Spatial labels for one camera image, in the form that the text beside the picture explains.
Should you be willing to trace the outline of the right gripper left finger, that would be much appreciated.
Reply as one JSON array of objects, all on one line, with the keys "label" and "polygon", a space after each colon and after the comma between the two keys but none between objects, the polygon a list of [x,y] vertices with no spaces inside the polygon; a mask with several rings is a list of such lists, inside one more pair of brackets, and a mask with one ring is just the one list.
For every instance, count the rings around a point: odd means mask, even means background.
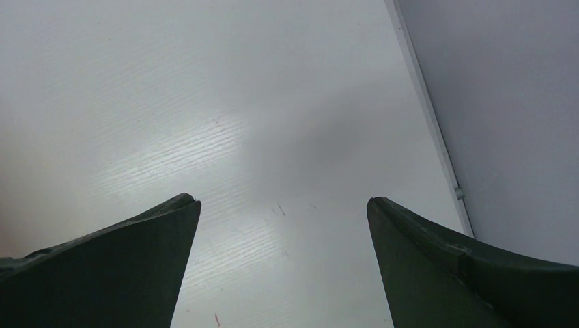
[{"label": "right gripper left finger", "polygon": [[1,259],[2,327],[169,327],[201,214],[179,194],[140,215]]}]

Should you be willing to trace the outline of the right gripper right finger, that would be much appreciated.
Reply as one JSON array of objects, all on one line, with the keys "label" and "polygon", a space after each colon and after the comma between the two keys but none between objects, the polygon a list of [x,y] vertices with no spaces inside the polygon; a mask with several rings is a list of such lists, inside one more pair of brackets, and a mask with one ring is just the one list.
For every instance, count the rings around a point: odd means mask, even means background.
[{"label": "right gripper right finger", "polygon": [[385,198],[367,203],[395,327],[577,327],[578,267],[500,249]]}]

